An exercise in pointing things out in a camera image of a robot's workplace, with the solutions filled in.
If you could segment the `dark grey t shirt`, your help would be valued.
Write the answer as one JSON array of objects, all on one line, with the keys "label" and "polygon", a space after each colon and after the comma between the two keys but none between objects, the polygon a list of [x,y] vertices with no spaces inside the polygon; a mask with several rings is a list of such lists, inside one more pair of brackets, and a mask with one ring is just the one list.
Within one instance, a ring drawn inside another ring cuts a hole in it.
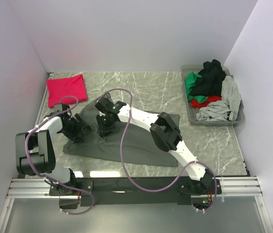
[{"label": "dark grey t shirt", "polygon": [[[97,100],[90,102],[79,113],[90,126],[91,130],[84,135],[84,141],[73,143],[68,141],[63,146],[63,152],[69,155],[120,162],[120,141],[126,126],[117,122],[116,129],[106,137],[98,134],[95,108]],[[168,152],[163,152],[154,143],[151,133],[145,129],[130,124],[125,134],[123,144],[124,162],[148,166],[177,167],[178,162]]]}]

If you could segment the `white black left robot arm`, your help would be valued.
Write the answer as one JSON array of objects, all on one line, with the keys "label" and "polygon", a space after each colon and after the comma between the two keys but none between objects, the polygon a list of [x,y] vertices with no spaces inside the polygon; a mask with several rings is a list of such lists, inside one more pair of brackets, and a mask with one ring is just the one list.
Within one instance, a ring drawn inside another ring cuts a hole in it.
[{"label": "white black left robot arm", "polygon": [[61,183],[61,190],[73,195],[78,189],[74,172],[56,162],[52,138],[62,133],[72,143],[82,143],[89,124],[78,114],[70,116],[46,116],[35,128],[18,133],[15,137],[16,169],[20,175],[38,176],[50,181],[53,186]]}]

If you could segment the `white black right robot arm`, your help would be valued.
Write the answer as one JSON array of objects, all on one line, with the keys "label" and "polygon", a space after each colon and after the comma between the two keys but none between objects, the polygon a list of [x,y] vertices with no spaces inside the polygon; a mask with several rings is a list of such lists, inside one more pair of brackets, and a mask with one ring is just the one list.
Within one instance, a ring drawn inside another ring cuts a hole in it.
[{"label": "white black right robot arm", "polygon": [[[96,103],[95,107],[102,113],[100,125],[111,126],[115,122],[125,122],[126,126],[120,141],[120,159],[123,170],[130,182],[145,192],[161,192],[173,186],[184,171],[188,172],[190,179],[194,181],[194,189],[200,194],[206,193],[214,182],[214,193],[217,194],[217,179],[214,172],[205,164],[199,162],[186,146],[180,134],[179,127],[165,112],[152,114],[133,108],[125,103],[108,104],[103,106]],[[129,175],[124,162],[123,144],[125,134],[130,124],[143,128],[151,133],[155,145],[162,151],[170,153],[183,166],[183,169],[175,179],[166,187],[157,190],[146,189],[139,186]]]}]

